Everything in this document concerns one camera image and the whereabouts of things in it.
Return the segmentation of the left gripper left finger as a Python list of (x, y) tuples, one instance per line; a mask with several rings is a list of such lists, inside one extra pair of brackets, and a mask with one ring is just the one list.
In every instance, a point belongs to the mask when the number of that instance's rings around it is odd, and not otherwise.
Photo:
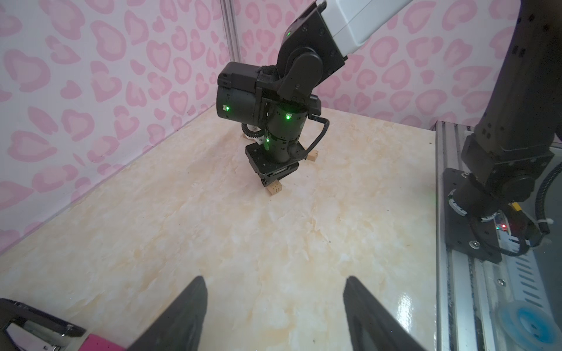
[(196, 276), (128, 349), (198, 350), (207, 306), (206, 282)]

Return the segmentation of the wooden block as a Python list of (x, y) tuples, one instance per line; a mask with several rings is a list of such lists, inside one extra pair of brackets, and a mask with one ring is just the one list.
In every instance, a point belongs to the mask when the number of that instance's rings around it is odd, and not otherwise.
[(313, 150), (307, 155), (306, 160), (310, 162), (315, 162), (316, 159), (318, 158), (318, 155), (319, 155), (318, 150)]
[(270, 195), (276, 195), (282, 191), (283, 187), (279, 181), (274, 181), (266, 186), (266, 189), (268, 190)]

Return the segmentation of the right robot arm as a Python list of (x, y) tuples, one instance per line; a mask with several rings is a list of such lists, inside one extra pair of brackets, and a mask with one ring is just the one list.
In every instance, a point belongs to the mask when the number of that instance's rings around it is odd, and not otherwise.
[[(404, 7), (404, 1), (316, 2), (288, 27), (275, 65), (225, 66), (217, 114), (256, 127), (253, 137), (263, 143), (249, 145), (246, 155), (264, 186), (296, 171), (311, 153), (299, 138), (307, 120), (321, 121), (313, 89)], [(522, 1), (490, 102), (465, 141), (462, 161), (470, 173), (451, 205), (484, 219), (527, 200), (560, 129), (561, 3)]]

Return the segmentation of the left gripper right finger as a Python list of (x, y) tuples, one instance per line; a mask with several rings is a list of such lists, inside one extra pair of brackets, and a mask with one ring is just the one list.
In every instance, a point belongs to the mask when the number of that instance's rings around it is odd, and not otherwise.
[(343, 302), (354, 351), (423, 349), (355, 276), (346, 279)]

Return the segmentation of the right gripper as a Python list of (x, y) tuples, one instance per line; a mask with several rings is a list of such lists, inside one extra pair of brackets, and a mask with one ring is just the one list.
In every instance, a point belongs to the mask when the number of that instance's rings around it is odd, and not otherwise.
[(280, 181), (299, 168), (307, 150), (299, 142), (257, 143), (245, 147), (245, 154), (264, 187)]

